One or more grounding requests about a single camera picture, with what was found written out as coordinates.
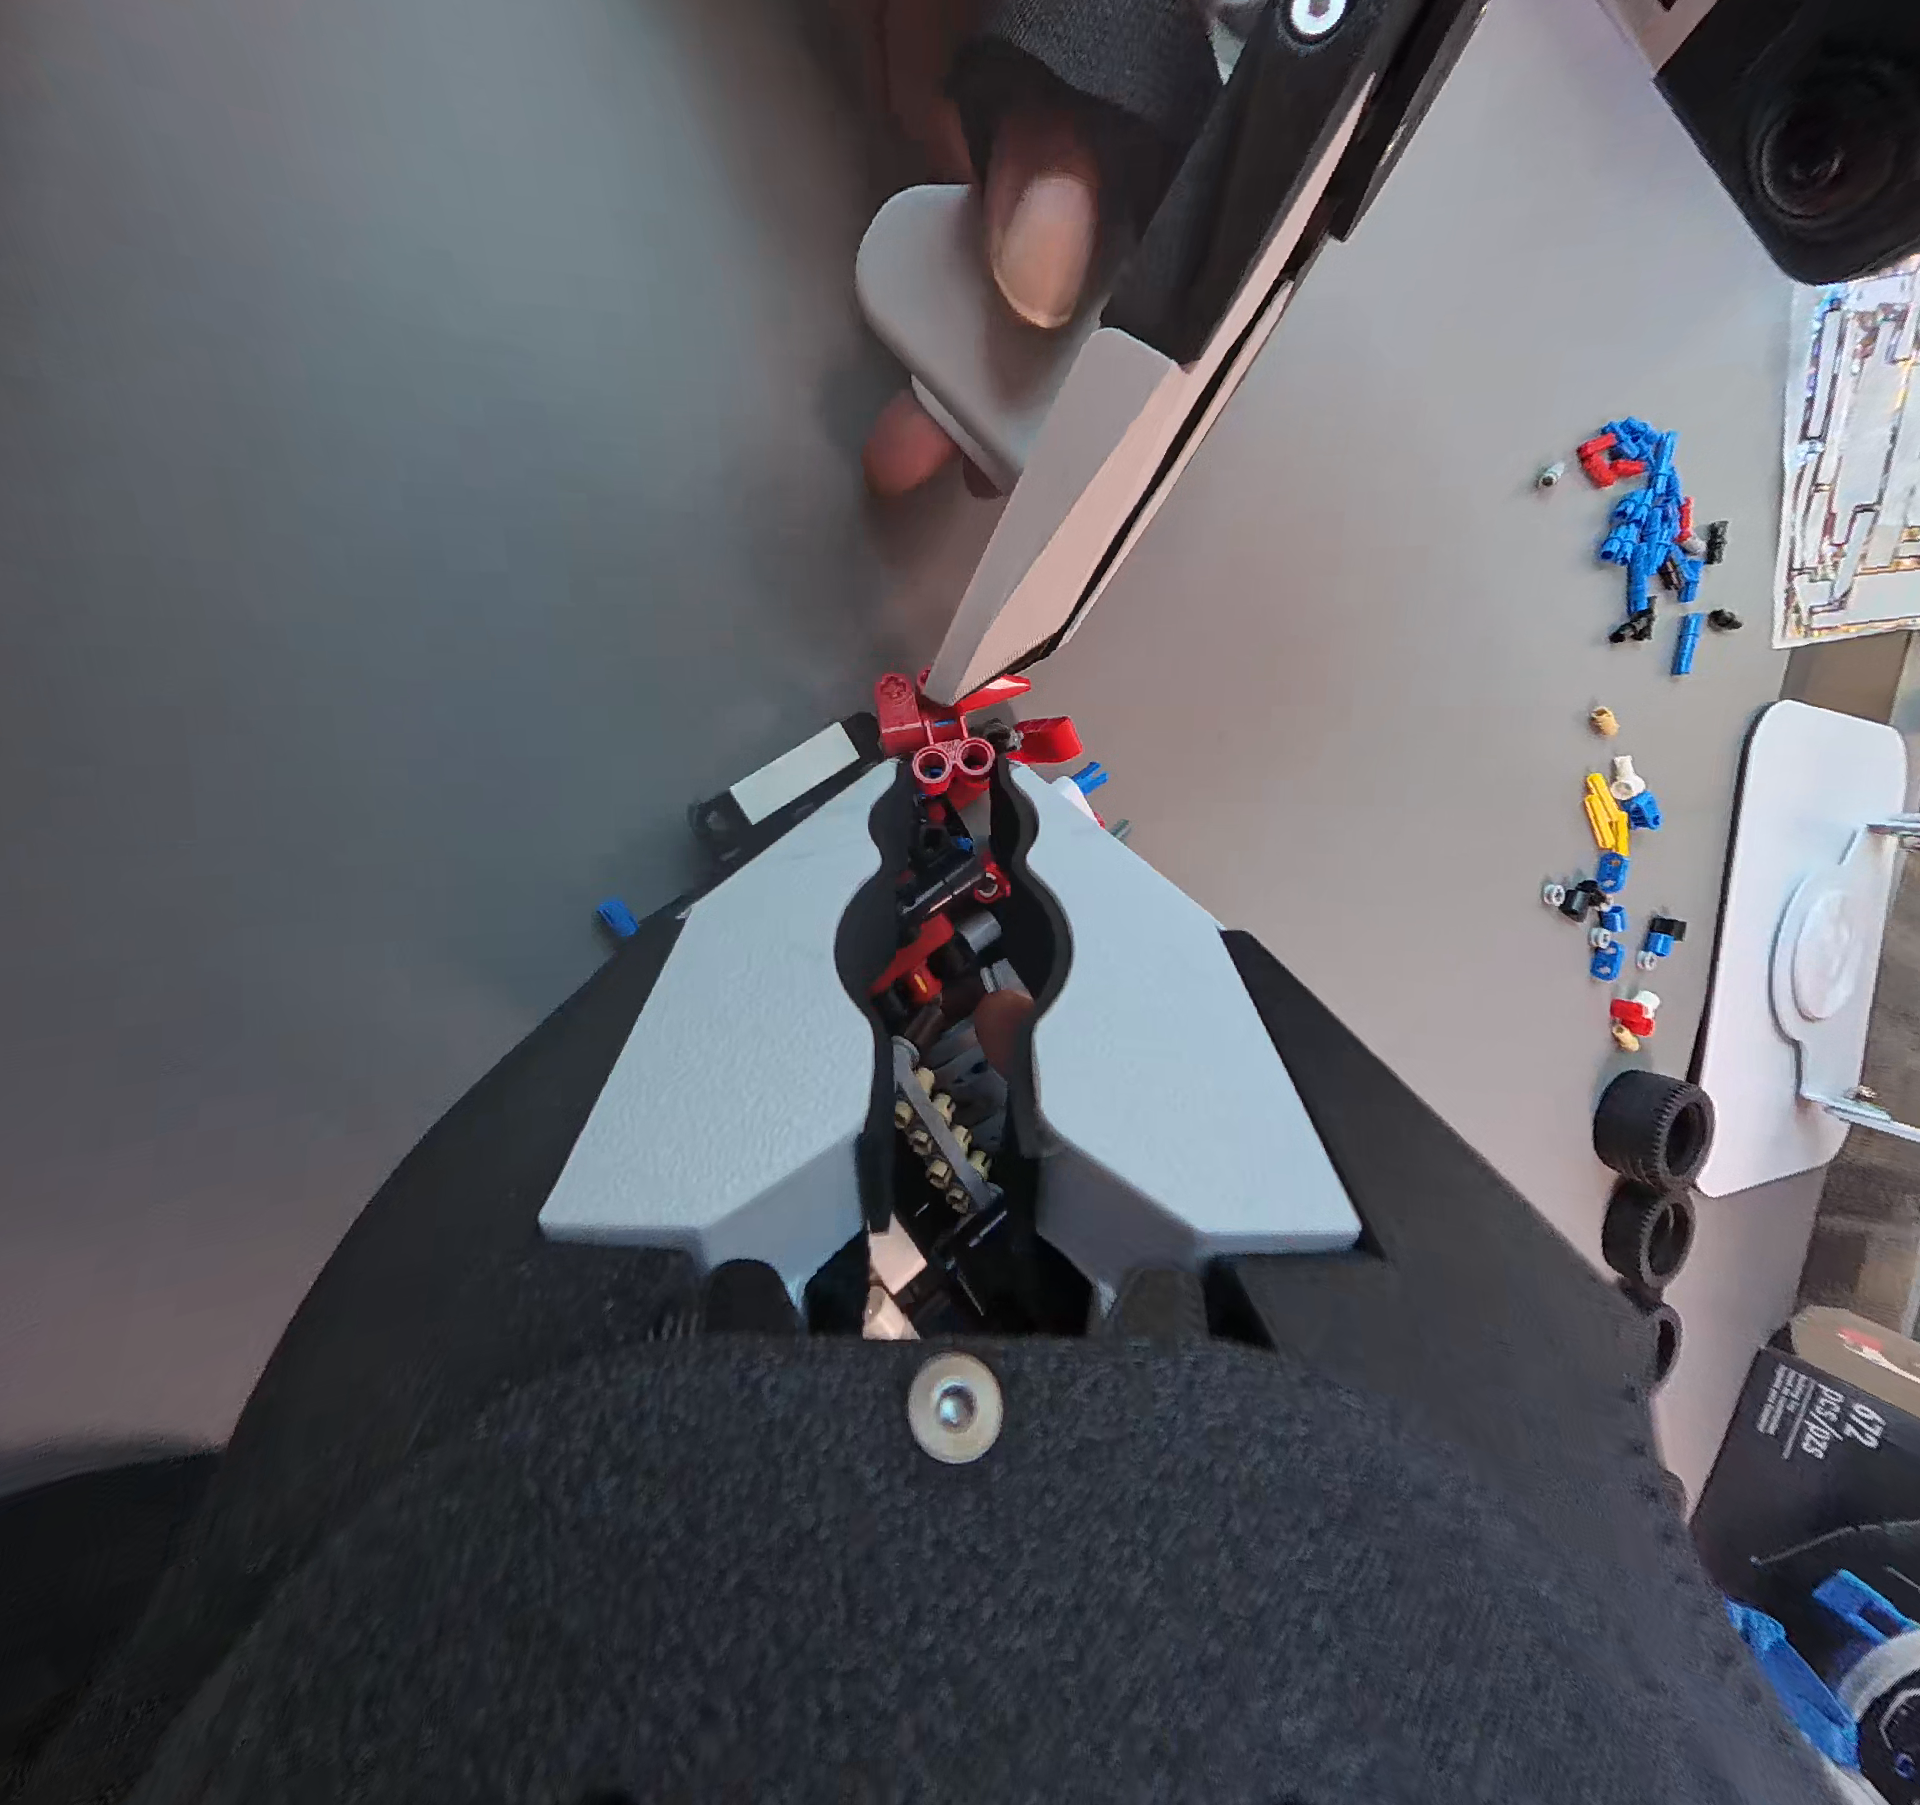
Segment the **black brick-built toy car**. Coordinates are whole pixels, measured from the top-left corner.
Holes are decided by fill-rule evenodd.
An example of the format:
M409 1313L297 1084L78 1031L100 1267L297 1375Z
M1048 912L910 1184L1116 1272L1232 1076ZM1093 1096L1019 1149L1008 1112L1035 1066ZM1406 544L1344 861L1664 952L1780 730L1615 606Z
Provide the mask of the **black brick-built toy car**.
M700 1336L1080 1336L1096 1285L1038 1231L1038 1146L1013 1115L1013 1058L1038 921L999 835L995 785L922 796L879 751L876 720L835 721L686 812L713 891L849 788L901 767L874 814L879 878L838 933L838 969L876 1030L876 1087L855 1149L861 1231L829 1264L704 1264L686 1334Z

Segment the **person's left hand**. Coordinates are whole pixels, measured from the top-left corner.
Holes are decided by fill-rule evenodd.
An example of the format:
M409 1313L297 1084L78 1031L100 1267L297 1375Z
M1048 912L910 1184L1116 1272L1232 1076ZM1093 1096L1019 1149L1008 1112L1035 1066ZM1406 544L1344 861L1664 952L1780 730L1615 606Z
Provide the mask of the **person's left hand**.
M983 274L1022 329L1063 329L1102 235L1087 65L1110 0L831 0L861 86L922 171L978 195Z

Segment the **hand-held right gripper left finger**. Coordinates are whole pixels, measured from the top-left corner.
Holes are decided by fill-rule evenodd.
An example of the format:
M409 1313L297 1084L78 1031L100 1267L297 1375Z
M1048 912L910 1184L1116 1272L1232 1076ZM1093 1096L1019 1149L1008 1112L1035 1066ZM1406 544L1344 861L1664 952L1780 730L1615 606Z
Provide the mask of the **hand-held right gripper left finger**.
M829 1264L861 1231L876 1030L838 933L896 790L901 767L868 767L686 911L540 1208L546 1242Z

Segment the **red toy brick piece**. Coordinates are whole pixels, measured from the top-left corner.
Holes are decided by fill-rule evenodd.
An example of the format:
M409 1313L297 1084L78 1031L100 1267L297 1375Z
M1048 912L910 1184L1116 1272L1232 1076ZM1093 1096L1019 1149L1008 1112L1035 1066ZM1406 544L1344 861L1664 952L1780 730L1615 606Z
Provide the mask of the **red toy brick piece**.
M986 790L1001 757L1043 767L1084 751L1071 715L995 720L999 706L1032 690L1016 670L989 676L955 703L928 696L923 682L923 670L885 670L874 687L879 751L907 761L922 796L969 800Z

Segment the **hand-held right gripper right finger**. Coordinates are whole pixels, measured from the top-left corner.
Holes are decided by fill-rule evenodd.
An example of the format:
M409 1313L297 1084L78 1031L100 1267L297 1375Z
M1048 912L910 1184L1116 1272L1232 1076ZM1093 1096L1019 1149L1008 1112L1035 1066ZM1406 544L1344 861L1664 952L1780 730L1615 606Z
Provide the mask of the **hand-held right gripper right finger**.
M1356 1208L1217 920L1071 794L1011 769L1068 929L1038 1008L1038 1231L1072 1263L1344 1254Z

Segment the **shiny sticker sheet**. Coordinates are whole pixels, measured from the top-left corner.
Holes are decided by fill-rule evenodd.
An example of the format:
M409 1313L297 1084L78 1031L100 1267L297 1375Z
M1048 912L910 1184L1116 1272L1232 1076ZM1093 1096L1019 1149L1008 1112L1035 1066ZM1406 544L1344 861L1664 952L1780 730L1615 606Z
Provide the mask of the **shiny sticker sheet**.
M1918 256L1795 286L1782 503L1770 588L1780 651L1918 629Z

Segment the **white monitor stand base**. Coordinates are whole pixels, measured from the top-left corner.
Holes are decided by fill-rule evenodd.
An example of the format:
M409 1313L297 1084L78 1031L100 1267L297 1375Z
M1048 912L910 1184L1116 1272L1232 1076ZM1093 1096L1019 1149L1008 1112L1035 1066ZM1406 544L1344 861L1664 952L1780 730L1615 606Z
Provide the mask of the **white monitor stand base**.
M1918 1143L1864 1072L1895 878L1918 849L1907 742L1873 720L1768 706L1740 756L1694 1076L1722 1200L1833 1161L1858 1131Z

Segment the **cluster of blue brick pins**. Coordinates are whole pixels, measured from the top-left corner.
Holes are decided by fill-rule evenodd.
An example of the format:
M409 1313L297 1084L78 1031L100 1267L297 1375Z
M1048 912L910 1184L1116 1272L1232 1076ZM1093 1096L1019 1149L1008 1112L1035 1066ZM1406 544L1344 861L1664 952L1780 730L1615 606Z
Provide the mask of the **cluster of blue brick pins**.
M1570 457L1540 462L1530 490L1552 494L1569 484L1609 497L1596 563L1619 578L1619 621L1606 645L1648 645L1670 618L1666 675L1688 681L1709 636L1743 629L1739 611L1704 606L1703 584L1727 559L1730 523L1695 517L1679 472L1679 433L1622 415L1578 441Z

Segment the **grey desk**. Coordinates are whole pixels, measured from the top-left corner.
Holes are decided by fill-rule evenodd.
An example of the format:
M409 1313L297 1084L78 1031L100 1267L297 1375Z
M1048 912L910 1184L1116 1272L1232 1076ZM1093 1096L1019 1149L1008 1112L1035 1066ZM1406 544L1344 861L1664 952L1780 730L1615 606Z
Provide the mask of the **grey desk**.
M4 1489L227 1442L421 1134L923 666L995 511L868 503L893 168L825 0L4 0ZM1789 284L1596 0L1494 0L1035 670L1102 812L1596 1257L1588 706L1704 999ZM1730 523L1688 681L1609 497Z

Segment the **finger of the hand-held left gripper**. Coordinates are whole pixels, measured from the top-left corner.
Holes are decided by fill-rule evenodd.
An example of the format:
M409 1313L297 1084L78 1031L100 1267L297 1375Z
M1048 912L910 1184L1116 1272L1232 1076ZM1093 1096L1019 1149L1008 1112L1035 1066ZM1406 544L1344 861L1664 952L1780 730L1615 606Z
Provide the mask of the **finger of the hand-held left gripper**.
M1248 366L1257 362L1260 350L1280 329L1285 308L1291 296L1296 293L1300 280L1280 280L1260 302L1254 318L1247 326L1247 332L1233 339L1229 350L1223 366L1214 372L1208 389L1198 393L1193 411L1180 421L1175 429L1171 441L1163 451L1163 460L1157 462L1151 481L1144 484L1144 493L1138 502L1130 506L1123 517L1122 529L1116 532L1111 544L1099 551L1093 562L1093 571L1080 590L1077 602L1071 606L1063 623L1043 639L1035 647L1035 663L1048 659L1051 654L1063 651L1063 645L1077 636L1077 629L1084 623L1096 600L1105 594L1111 584L1119 566L1132 554L1144 532L1157 523L1157 517L1165 506L1165 497L1177 486L1180 474L1186 472L1189 460L1195 460L1195 451L1224 415L1224 405L1233 399L1239 383L1247 380Z
M1093 329L928 668L928 697L966 697L1071 632L1177 417L1180 366L1123 332Z

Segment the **scatter of mixed brick pieces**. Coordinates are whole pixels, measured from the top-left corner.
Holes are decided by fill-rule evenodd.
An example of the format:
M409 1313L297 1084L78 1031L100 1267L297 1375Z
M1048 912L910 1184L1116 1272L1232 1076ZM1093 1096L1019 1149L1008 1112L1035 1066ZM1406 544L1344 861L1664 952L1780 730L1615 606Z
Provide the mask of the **scatter of mixed brick pieces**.
M1603 996L1603 1030L1619 1052L1643 1052L1664 1020L1658 991L1666 964L1694 936L1694 921L1646 903L1637 864L1664 835L1664 809L1627 751L1588 769L1578 790L1588 855L1563 878L1540 881L1540 912L1578 936L1588 988Z

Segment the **black toy set box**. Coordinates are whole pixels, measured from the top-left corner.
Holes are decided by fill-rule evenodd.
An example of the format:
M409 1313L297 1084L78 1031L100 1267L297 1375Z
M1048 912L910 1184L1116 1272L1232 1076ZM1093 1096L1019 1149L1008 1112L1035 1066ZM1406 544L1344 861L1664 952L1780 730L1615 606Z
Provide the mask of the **black toy set box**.
M1918 1800L1918 1340L1837 1306L1752 1360L1694 1540L1852 1803Z

